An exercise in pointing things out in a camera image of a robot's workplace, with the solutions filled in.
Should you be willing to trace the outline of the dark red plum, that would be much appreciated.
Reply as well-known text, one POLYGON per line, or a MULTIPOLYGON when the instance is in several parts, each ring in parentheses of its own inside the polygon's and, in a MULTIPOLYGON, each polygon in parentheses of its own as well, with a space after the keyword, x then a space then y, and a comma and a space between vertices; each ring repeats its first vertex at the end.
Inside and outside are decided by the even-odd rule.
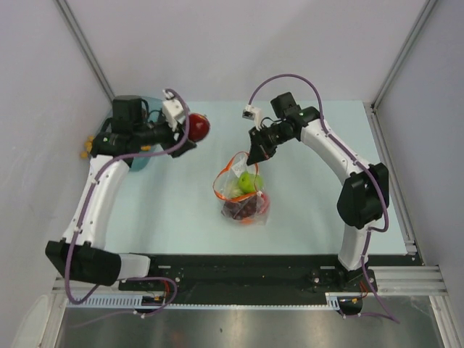
POLYGON ((188 139, 197 143, 206 138, 210 131, 210 122, 206 115, 191 113, 188 117, 190 128, 188 139))

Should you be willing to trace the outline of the green apple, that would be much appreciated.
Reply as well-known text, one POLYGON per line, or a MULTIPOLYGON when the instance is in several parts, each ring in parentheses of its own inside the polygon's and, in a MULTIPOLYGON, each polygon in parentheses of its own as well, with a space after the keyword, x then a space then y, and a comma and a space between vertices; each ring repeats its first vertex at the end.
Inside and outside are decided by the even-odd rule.
POLYGON ((238 180, 238 187, 244 194, 261 191, 263 186, 262 177, 258 174, 243 172, 238 180))

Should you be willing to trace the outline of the green cabbage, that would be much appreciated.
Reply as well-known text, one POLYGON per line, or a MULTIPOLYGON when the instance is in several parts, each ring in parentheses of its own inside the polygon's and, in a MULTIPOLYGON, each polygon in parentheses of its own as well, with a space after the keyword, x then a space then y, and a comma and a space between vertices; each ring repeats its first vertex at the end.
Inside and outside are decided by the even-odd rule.
POLYGON ((226 199, 235 199, 244 195, 244 192, 240 189, 237 181, 229 181, 225 184, 223 189, 223 195, 226 199))

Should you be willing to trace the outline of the clear zip top bag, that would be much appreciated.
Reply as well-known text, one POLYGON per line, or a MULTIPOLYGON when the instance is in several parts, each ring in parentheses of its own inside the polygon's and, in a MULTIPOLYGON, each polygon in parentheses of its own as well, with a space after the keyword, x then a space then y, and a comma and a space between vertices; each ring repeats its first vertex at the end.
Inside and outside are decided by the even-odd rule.
POLYGON ((264 225, 270 197, 257 164, 248 165, 248 152, 238 152, 217 174, 212 190, 220 203, 221 215, 241 225, 264 225))

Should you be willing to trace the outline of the red apple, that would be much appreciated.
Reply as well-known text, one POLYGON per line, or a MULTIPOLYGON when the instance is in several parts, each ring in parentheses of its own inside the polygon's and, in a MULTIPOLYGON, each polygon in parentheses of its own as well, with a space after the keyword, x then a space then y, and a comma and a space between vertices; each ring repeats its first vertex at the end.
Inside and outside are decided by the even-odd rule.
POLYGON ((257 212, 261 215, 267 213, 270 207, 270 197, 265 193, 261 192, 259 195, 258 203, 257 203, 257 212))

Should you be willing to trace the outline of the purple grape bunch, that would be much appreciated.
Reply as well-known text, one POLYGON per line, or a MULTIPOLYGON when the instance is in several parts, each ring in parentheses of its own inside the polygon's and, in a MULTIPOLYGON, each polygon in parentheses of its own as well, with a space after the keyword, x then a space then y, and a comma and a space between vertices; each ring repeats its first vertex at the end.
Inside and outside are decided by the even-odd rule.
POLYGON ((241 221, 254 217, 258 212, 259 205, 259 197, 250 196, 237 202, 225 202, 221 212, 226 218, 241 221))

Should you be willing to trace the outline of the orange fruit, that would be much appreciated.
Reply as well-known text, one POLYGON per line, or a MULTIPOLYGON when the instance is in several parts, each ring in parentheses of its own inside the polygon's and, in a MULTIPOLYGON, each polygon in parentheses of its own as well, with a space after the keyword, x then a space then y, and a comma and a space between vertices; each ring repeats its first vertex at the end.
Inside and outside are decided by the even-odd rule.
POLYGON ((244 224, 244 225, 249 225, 249 224, 253 224, 255 222, 255 218, 254 217, 245 217, 243 218, 240 223, 241 224, 244 224))

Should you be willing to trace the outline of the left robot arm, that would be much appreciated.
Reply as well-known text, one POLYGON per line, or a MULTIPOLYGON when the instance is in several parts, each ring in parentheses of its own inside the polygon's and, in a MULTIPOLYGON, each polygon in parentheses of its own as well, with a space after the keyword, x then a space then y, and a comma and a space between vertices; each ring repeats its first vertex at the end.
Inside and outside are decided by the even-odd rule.
POLYGON ((155 288, 160 272, 142 254, 113 253, 105 248, 107 225, 117 197, 136 158, 179 157, 196 148, 189 140, 190 110, 171 88, 158 110, 141 96, 117 96, 112 114, 91 139, 89 172, 78 207, 59 241, 49 241, 45 253, 66 281, 110 286, 134 278, 143 289, 155 288))

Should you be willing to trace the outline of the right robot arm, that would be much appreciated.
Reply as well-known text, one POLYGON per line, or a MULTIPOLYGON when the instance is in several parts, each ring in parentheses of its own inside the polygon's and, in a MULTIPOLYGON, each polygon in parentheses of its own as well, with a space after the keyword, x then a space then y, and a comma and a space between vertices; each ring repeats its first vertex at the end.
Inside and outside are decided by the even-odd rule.
POLYGON ((345 224, 338 254, 342 268, 334 273, 334 281, 341 290, 351 291, 360 283, 358 269, 367 261, 368 229, 384 217, 389 206, 389 171, 383 163, 374 165, 355 154, 328 127, 319 109, 301 108, 291 93, 277 96, 271 106, 278 119, 270 126, 264 124, 260 108, 248 104, 242 112, 254 121, 246 163, 266 161, 279 145, 296 139, 332 169, 342 185, 336 208, 345 224))

